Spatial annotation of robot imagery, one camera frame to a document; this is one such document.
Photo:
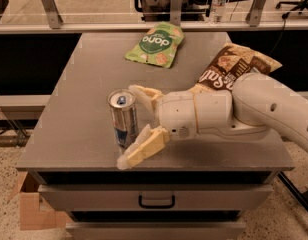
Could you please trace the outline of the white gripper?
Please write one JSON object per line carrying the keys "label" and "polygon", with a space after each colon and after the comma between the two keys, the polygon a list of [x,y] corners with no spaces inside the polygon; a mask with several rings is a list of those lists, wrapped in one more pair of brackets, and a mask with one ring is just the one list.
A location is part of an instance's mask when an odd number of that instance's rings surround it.
{"label": "white gripper", "polygon": [[192,93],[171,92],[140,85],[130,85],[137,101],[162,126],[151,128],[147,124],[136,140],[117,159],[117,168],[131,169],[157,154],[172,140],[193,139],[212,130],[228,130],[232,123],[232,95],[227,90]]}

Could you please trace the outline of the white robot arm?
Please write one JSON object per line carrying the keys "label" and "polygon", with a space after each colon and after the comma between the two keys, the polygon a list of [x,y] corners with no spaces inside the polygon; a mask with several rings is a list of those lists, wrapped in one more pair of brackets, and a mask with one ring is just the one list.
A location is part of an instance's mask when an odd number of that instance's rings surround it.
{"label": "white robot arm", "polygon": [[246,73],[230,91],[195,86],[164,94],[138,85],[129,90],[155,116],[158,126],[142,129],[118,158],[120,170],[137,166],[170,140],[205,134],[238,140],[258,138],[274,129],[308,153],[308,100],[268,75]]}

